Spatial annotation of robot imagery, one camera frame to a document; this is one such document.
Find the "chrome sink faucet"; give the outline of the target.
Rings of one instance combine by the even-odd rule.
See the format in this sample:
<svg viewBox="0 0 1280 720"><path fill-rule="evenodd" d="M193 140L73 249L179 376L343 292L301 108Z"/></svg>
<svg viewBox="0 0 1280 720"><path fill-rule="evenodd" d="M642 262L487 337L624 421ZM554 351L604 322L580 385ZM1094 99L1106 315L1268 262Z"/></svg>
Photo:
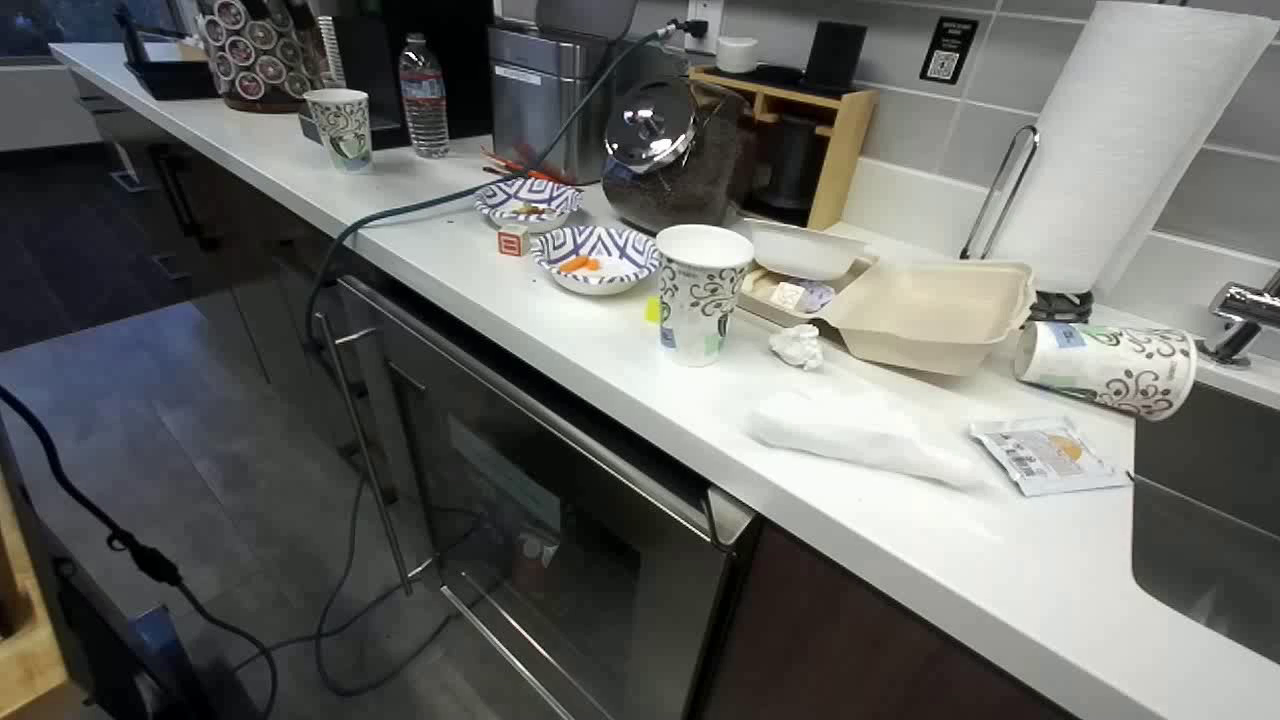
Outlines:
<svg viewBox="0 0 1280 720"><path fill-rule="evenodd" d="M1203 351L1215 364L1242 364L1246 348L1263 330L1280 329L1280 272L1272 272L1259 287L1229 279L1213 311L1224 318L1215 340L1203 340Z"/></svg>

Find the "white shallow dish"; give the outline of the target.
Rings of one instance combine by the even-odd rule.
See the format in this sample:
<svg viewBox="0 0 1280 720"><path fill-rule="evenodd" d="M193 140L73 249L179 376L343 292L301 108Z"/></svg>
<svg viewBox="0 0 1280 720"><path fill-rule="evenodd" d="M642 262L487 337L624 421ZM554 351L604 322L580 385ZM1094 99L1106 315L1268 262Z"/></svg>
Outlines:
<svg viewBox="0 0 1280 720"><path fill-rule="evenodd" d="M799 228L754 225L755 262L794 279L840 279L860 249L846 240L825 240Z"/></svg>

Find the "blue patterned bowl far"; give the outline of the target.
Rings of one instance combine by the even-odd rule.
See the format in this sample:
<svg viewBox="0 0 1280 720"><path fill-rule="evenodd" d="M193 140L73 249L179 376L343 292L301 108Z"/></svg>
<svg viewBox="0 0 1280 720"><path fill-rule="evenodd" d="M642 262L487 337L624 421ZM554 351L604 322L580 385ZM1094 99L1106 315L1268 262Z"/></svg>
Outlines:
<svg viewBox="0 0 1280 720"><path fill-rule="evenodd" d="M475 207L502 232L549 232L580 207L580 190L571 182L509 174L487 182Z"/></svg>

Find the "stainless dishwasher front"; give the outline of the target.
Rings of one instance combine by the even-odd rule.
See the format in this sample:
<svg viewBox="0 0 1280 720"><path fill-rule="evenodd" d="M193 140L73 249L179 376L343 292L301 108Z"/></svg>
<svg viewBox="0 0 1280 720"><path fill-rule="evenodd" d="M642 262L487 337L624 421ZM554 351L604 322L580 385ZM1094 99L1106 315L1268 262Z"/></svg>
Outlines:
<svg viewBox="0 0 1280 720"><path fill-rule="evenodd" d="M754 511L445 309L343 277L341 356L441 594L556 720L691 720Z"/></svg>

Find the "small sauce packet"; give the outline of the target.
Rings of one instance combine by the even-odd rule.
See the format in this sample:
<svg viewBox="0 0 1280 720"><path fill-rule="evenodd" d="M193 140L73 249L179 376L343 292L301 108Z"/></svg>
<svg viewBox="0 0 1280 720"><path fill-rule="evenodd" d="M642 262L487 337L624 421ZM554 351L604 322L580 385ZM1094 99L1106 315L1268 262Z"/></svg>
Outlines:
<svg viewBox="0 0 1280 720"><path fill-rule="evenodd" d="M1070 415L986 421L969 436L991 457L1022 497L1064 497L1120 486L1108 463Z"/></svg>

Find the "dark kettle with glass lid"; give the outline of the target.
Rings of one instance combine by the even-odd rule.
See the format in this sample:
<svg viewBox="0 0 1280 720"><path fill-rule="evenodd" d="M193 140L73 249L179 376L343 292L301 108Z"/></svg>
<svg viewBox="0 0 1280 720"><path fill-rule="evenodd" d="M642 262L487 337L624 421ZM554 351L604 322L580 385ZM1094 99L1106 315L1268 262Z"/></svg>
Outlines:
<svg viewBox="0 0 1280 720"><path fill-rule="evenodd" d="M690 78L636 84L604 126L604 196L613 211L646 232L673 225L727 225L743 99L691 86Z"/></svg>

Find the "black Keurig coffee maker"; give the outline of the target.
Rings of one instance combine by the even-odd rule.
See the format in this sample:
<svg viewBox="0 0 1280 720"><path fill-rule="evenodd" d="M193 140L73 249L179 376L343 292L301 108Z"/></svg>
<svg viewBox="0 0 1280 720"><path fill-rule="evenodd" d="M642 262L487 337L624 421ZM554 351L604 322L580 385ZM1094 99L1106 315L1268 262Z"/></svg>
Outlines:
<svg viewBox="0 0 1280 720"><path fill-rule="evenodd" d="M341 0L343 78L368 94L374 143L403 149L408 102L435 91L447 134L494 130L494 0Z"/></svg>

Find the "patterned paper cup upright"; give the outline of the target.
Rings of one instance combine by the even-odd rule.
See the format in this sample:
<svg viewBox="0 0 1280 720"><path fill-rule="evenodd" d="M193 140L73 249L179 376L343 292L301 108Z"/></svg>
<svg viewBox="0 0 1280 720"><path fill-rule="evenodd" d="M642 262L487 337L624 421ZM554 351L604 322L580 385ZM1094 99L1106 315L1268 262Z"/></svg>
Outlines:
<svg viewBox="0 0 1280 720"><path fill-rule="evenodd" d="M715 359L755 260L754 240L715 225L673 225L657 235L657 250L661 345L690 364Z"/></svg>

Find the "plastic water bottle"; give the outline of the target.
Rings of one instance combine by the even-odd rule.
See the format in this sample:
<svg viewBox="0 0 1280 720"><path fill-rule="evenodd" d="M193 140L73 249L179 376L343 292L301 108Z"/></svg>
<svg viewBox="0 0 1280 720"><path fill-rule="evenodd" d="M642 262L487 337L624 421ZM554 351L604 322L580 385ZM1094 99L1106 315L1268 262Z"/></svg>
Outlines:
<svg viewBox="0 0 1280 720"><path fill-rule="evenodd" d="M447 150L447 86L425 31L403 37L399 51L399 102L417 154Z"/></svg>

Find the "blue patterned bowl near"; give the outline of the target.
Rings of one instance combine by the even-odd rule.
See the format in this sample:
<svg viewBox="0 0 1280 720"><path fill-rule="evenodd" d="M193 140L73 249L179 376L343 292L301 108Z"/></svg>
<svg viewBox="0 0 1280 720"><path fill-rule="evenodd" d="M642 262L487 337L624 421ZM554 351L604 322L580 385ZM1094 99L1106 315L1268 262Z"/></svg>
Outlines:
<svg viewBox="0 0 1280 720"><path fill-rule="evenodd" d="M661 269L661 250L646 232L567 225L545 235L540 269L577 296L620 296Z"/></svg>

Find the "white paper towel roll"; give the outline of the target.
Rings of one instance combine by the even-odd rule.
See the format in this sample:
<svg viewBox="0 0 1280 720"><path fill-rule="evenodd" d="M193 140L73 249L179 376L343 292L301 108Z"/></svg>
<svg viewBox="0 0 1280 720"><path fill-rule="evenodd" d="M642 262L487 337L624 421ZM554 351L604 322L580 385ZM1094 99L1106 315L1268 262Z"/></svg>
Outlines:
<svg viewBox="0 0 1280 720"><path fill-rule="evenodd" d="M1272 37L1255 12L1096 6L1036 115L1041 149L991 260L1028 262L1041 292L1108 287Z"/></svg>

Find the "white paper napkin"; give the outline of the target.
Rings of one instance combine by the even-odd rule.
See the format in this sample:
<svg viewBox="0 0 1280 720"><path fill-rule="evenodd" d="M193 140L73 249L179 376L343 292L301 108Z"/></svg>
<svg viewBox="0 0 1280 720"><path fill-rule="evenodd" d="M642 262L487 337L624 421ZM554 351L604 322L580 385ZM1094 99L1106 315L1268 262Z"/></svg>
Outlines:
<svg viewBox="0 0 1280 720"><path fill-rule="evenodd" d="M986 466L953 415L855 389L779 389L749 407L749 436L820 458L974 490Z"/></svg>

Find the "crumpled white paper ball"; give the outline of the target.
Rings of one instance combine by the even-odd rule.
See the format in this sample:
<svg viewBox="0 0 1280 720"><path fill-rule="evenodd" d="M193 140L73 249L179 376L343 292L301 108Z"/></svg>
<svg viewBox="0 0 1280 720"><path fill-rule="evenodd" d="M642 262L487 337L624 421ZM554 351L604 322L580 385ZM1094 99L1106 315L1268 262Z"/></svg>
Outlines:
<svg viewBox="0 0 1280 720"><path fill-rule="evenodd" d="M813 322L794 322L770 337L777 359L817 372L825 364L820 330Z"/></svg>

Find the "patterned paper cup lying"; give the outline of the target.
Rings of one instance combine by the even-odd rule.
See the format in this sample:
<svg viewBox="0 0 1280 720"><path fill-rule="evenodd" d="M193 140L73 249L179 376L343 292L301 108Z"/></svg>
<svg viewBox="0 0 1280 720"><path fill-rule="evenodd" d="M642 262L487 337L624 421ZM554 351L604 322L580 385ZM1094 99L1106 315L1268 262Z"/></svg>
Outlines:
<svg viewBox="0 0 1280 720"><path fill-rule="evenodd" d="M1197 340L1180 329L1036 318L1025 329L1017 376L1111 413L1168 421L1192 394L1197 364Z"/></svg>

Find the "blue patterned bowl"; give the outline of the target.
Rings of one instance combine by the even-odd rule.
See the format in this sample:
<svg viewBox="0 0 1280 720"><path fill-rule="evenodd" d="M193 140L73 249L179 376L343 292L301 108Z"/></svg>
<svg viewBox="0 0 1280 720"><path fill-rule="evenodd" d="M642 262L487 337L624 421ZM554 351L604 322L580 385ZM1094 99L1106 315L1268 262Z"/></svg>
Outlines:
<svg viewBox="0 0 1280 720"><path fill-rule="evenodd" d="M509 174L487 182L475 207L502 232L549 232L580 207L580 190L571 182Z"/></svg>
<svg viewBox="0 0 1280 720"><path fill-rule="evenodd" d="M661 250L646 232L567 225L545 235L540 269L577 296L620 296L661 269Z"/></svg>

